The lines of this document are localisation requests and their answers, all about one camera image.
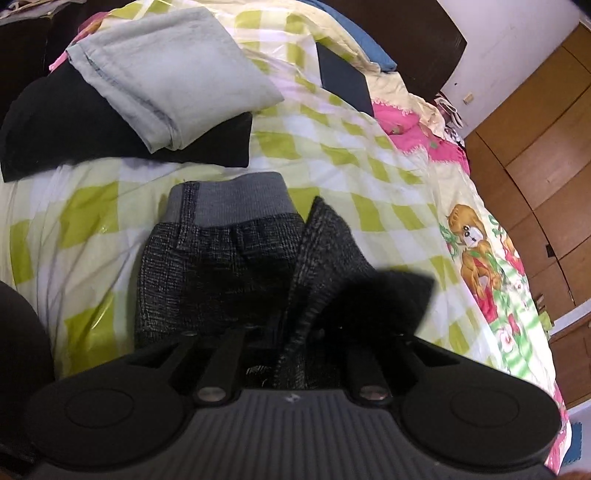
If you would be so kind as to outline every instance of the wooden cabinet door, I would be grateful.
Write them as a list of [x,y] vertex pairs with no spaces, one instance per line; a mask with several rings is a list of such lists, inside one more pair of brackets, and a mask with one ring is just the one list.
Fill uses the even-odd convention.
[[556,257],[548,256],[550,243],[533,213],[530,213],[508,233],[514,247],[519,252],[528,278],[535,277],[556,262]]
[[550,349],[567,408],[591,398],[591,315],[559,332]]
[[588,164],[534,211],[558,259],[591,236],[590,185],[591,164]]
[[476,132],[506,167],[556,122],[590,84],[591,74],[559,47],[476,127]]
[[560,260],[560,266],[569,283],[577,305],[591,299],[591,237]]
[[540,295],[544,296],[546,311],[552,320],[558,320],[575,307],[570,297],[569,285],[558,263],[554,262],[545,270],[529,278],[529,281],[532,298],[536,300]]
[[507,167],[536,210],[591,161],[591,89]]
[[466,137],[466,150],[470,159],[470,178],[488,211],[505,229],[511,229],[531,214],[509,174],[476,132]]
[[591,32],[583,24],[579,24],[563,46],[591,72]]

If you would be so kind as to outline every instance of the black plastic device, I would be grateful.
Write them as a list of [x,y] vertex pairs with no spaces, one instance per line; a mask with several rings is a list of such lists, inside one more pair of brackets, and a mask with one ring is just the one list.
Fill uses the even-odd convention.
[[244,329],[191,332],[48,385],[26,424],[41,479],[550,479],[554,401],[413,336],[336,349],[341,388],[254,388]]

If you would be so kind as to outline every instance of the blue foam mat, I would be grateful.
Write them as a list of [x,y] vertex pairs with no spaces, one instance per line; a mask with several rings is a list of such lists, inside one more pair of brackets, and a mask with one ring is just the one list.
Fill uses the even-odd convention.
[[571,425],[573,429],[573,439],[570,442],[570,448],[567,450],[563,465],[569,465],[571,463],[580,460],[581,458],[581,445],[583,443],[583,425],[581,422],[576,422]]

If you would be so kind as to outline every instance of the folded gray towel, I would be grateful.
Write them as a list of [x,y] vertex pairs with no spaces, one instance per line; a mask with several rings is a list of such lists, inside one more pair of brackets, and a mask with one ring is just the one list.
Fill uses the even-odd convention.
[[127,22],[67,49],[70,62],[151,153],[283,100],[206,8]]

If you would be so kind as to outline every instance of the gray waistband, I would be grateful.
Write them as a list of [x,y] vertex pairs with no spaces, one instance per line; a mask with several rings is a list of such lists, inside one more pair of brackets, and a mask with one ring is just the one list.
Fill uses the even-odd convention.
[[[196,192],[196,200],[184,195]],[[232,225],[280,213],[296,213],[283,177],[276,172],[249,173],[227,181],[186,182],[173,187],[163,222],[179,222],[181,210],[193,201],[194,224]]]

